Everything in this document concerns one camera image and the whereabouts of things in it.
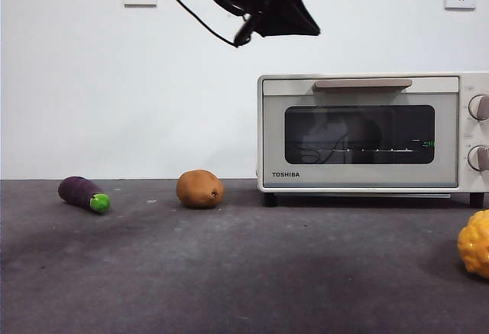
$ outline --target toaster oven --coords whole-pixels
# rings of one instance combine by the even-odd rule
[[[258,189],[446,196],[489,189],[489,73],[266,75],[258,80]]]

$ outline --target potato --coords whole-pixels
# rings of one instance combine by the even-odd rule
[[[224,193],[221,180],[207,170],[187,171],[176,183],[178,199],[189,208],[217,206]]]

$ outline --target eggplant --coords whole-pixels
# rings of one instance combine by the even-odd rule
[[[58,194],[68,204],[105,213],[110,207],[110,198],[90,180],[80,176],[67,177],[58,186]]]

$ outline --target oven door handle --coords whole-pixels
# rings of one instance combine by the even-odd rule
[[[358,79],[318,79],[315,89],[386,89],[398,90],[411,87],[413,81],[406,78],[358,78]]]

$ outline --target toy vegetable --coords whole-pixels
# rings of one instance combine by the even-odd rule
[[[476,212],[458,234],[458,252],[465,268],[489,278],[489,210]]]
[[[207,170],[187,171],[176,183],[180,202],[189,208],[217,206],[224,198],[221,180]]]
[[[110,198],[92,181],[80,176],[64,179],[58,187],[61,199],[74,206],[105,213],[110,207]]]

